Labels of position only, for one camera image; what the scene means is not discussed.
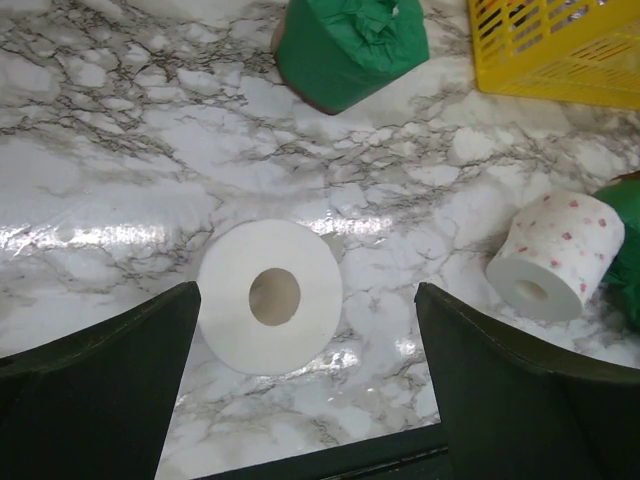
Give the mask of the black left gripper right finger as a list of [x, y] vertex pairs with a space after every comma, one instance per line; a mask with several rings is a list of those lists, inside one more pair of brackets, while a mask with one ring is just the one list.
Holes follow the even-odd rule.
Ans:
[[430, 283], [415, 295], [458, 479], [636, 479], [639, 372], [560, 348]]

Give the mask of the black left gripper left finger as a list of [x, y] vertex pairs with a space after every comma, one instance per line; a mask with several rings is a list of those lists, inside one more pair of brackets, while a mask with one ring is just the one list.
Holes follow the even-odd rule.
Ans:
[[154, 478], [200, 304], [183, 282], [2, 358], [2, 478]]

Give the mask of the green brown paper roll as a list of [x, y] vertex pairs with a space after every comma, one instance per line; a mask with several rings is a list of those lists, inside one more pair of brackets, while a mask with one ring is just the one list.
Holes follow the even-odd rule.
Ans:
[[604, 282], [614, 304], [636, 331], [639, 331], [639, 194], [639, 171], [615, 177], [593, 194], [613, 208], [624, 224], [624, 241]]

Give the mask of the white floral toilet paper roll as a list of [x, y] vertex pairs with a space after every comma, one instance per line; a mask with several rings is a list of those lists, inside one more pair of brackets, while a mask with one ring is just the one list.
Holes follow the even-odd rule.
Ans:
[[576, 192], [548, 193], [514, 216], [486, 277], [522, 315], [571, 321], [582, 315], [624, 239], [624, 223], [606, 203]]
[[244, 374], [305, 366], [328, 345], [341, 317], [343, 282], [329, 244], [287, 220], [229, 230], [205, 252], [197, 284], [207, 345]]

